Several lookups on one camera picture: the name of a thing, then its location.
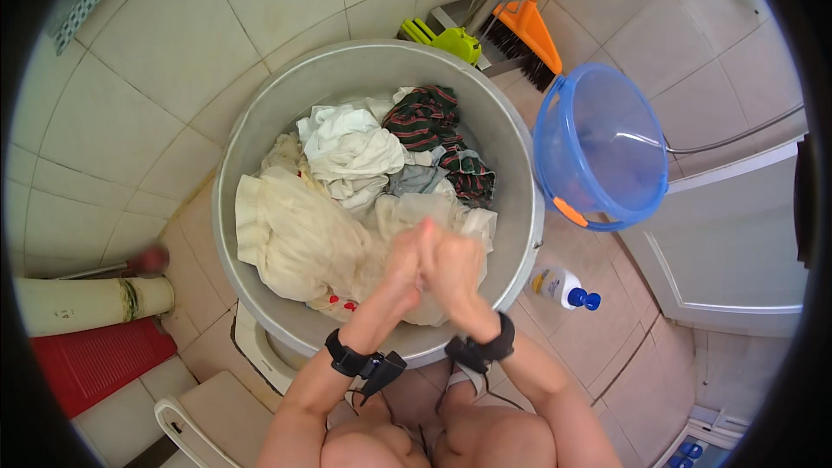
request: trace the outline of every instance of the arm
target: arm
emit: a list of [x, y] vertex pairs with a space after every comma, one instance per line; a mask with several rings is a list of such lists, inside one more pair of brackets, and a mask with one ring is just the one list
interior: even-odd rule
[[[475, 341], [488, 343], [500, 334], [499, 317], [475, 296], [481, 302], [473, 303], [459, 326]], [[552, 430], [558, 466], [621, 466], [601, 423], [556, 358], [517, 330], [514, 353], [500, 366]]]
[[[424, 280], [458, 328], [481, 344], [499, 336], [499, 316], [477, 294], [480, 243], [428, 223], [419, 258]], [[514, 353], [500, 366], [552, 430], [558, 466], [621, 466], [601, 423], [557, 359], [517, 330]]]
[[[360, 354], [376, 352], [402, 316], [419, 305], [415, 238], [414, 232], [396, 237], [381, 285], [359, 304], [338, 332], [343, 345]], [[271, 421], [257, 460], [258, 468], [320, 465], [326, 417], [353, 380], [333, 369], [331, 363], [329, 351], [322, 348], [300, 369]]]

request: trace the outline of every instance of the orange broom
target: orange broom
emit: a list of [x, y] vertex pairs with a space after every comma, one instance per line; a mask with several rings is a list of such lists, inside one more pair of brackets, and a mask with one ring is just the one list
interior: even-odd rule
[[[494, 22], [494, 16], [500, 21]], [[561, 73], [561, 57], [537, 10], [537, 0], [498, 5], [483, 29], [486, 30], [485, 38], [506, 58], [525, 57], [523, 74], [537, 90], [546, 90], [555, 75]]]

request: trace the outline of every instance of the knee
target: knee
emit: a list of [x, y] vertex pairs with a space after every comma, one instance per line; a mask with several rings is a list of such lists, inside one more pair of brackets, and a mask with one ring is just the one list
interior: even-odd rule
[[486, 431], [487, 440], [498, 442], [518, 453], [535, 452], [555, 457], [555, 438], [546, 420], [535, 414], [517, 412], [495, 421]]
[[361, 432], [340, 435], [324, 444], [320, 453], [323, 468], [338, 466], [396, 466], [397, 456], [377, 438]]

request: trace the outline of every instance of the broom bristles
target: broom bristles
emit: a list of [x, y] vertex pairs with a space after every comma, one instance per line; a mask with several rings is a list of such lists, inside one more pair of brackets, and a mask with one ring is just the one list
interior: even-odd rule
[[[481, 31], [491, 26], [493, 20], [494, 15], [489, 16], [486, 23], [483, 24]], [[552, 83], [552, 80], [555, 79], [555, 74], [543, 60], [534, 54], [532, 48], [526, 45], [502, 21], [494, 22], [494, 25], [486, 33], [485, 38], [494, 44], [506, 58], [523, 58], [521, 70], [526, 78], [528, 78], [528, 81], [532, 82], [532, 85], [540, 92], [546, 90], [549, 84]]]

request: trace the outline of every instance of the grey cloth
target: grey cloth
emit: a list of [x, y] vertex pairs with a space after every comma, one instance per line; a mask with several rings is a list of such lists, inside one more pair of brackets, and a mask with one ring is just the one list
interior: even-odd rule
[[387, 191], [396, 197], [402, 197], [403, 193], [431, 193], [448, 173], [448, 170], [439, 167], [406, 164], [401, 171], [390, 176]]

